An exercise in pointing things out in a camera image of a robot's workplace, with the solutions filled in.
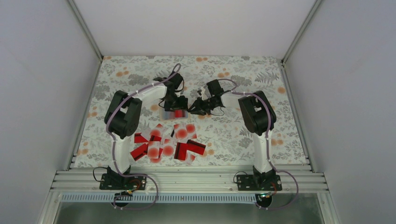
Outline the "red card with black stripe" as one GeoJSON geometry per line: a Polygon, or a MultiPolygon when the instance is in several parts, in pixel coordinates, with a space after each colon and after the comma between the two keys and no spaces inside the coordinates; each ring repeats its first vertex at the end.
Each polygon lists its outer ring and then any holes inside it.
{"type": "Polygon", "coordinates": [[[175,110],[174,111],[174,117],[176,119],[182,118],[184,116],[184,111],[183,110],[175,110]]]}

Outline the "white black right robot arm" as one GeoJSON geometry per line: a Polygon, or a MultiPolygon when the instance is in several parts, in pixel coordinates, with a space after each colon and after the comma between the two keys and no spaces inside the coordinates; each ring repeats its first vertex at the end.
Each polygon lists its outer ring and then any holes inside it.
{"type": "Polygon", "coordinates": [[[236,92],[224,90],[218,79],[207,83],[209,98],[203,99],[203,91],[192,103],[188,112],[209,115],[217,108],[240,109],[244,125],[252,134],[254,143],[253,184],[259,190],[266,189],[276,178],[276,170],[270,159],[271,135],[276,123],[276,114],[263,91],[236,92]]]}

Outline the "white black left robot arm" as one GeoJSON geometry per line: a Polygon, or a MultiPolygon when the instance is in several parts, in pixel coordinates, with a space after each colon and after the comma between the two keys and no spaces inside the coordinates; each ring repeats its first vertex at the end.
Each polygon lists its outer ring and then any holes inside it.
{"type": "Polygon", "coordinates": [[[144,104],[159,99],[167,112],[187,111],[188,99],[180,95],[182,89],[179,89],[184,79],[179,73],[174,72],[167,78],[157,77],[154,81],[132,93],[117,91],[105,115],[106,132],[112,138],[112,162],[107,174],[118,189],[124,189],[130,183],[127,154],[144,104]]]}

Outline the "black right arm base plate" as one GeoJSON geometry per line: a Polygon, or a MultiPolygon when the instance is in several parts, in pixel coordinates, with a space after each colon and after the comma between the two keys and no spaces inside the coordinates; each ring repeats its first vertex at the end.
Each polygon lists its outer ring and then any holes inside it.
{"type": "Polygon", "coordinates": [[[238,191],[282,191],[279,175],[272,175],[260,179],[254,175],[236,175],[235,182],[238,191]]]}

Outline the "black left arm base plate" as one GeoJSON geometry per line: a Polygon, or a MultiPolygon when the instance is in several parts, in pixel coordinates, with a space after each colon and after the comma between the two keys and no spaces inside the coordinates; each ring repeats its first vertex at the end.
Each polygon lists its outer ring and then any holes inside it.
{"type": "Polygon", "coordinates": [[[117,175],[103,174],[100,190],[144,190],[147,178],[143,176],[122,177],[117,175]]]}

